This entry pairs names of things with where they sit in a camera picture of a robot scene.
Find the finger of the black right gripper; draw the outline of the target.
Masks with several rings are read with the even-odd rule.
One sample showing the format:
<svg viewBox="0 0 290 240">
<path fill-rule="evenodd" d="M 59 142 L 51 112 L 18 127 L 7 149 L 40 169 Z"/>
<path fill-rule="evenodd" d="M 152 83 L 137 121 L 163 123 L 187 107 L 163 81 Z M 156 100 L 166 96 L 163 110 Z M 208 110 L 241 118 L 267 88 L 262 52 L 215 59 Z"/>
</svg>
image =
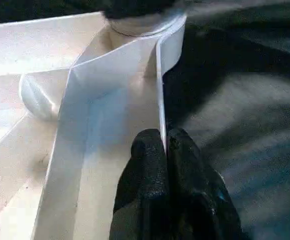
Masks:
<svg viewBox="0 0 290 240">
<path fill-rule="evenodd" d="M 171 8 L 176 0 L 103 0 L 101 11 L 110 20 L 161 14 Z"/>
</svg>

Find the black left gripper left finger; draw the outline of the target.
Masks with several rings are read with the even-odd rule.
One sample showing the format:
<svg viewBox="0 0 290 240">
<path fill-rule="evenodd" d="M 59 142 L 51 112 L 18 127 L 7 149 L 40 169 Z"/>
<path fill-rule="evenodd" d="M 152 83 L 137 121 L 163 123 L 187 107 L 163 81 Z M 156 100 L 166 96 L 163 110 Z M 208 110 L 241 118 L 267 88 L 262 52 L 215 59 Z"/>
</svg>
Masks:
<svg viewBox="0 0 290 240">
<path fill-rule="evenodd" d="M 137 134 L 117 185 L 111 240 L 169 240 L 171 203 L 167 159 L 158 129 Z"/>
</svg>

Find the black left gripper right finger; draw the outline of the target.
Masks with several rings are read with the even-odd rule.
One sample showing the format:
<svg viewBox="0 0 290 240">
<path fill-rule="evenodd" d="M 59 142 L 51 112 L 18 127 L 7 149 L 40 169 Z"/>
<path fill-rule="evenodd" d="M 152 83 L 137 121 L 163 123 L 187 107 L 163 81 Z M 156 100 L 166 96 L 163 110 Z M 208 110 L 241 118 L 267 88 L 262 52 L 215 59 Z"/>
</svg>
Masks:
<svg viewBox="0 0 290 240">
<path fill-rule="evenodd" d="M 241 220 L 225 182 L 188 133 L 167 134 L 173 236 L 176 240 L 243 240 Z"/>
</svg>

